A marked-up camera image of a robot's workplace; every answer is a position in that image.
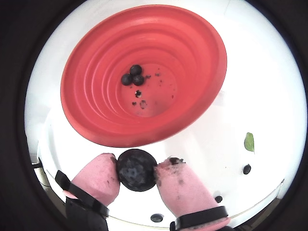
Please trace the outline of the pink-sleeved gripper finger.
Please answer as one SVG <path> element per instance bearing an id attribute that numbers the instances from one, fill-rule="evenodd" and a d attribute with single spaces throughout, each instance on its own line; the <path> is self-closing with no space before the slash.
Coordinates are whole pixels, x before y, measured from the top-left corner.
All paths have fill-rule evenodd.
<path id="1" fill-rule="evenodd" d="M 66 196 L 66 217 L 73 230 L 108 230 L 107 206 L 116 199 L 120 189 L 114 154 L 98 155 L 73 180 L 69 180 L 66 174 L 58 170 L 55 181 Z"/>
<path id="2" fill-rule="evenodd" d="M 154 175 L 162 201 L 176 217 L 171 231 L 231 230 L 226 208 L 182 159 L 169 157 L 154 167 Z"/>

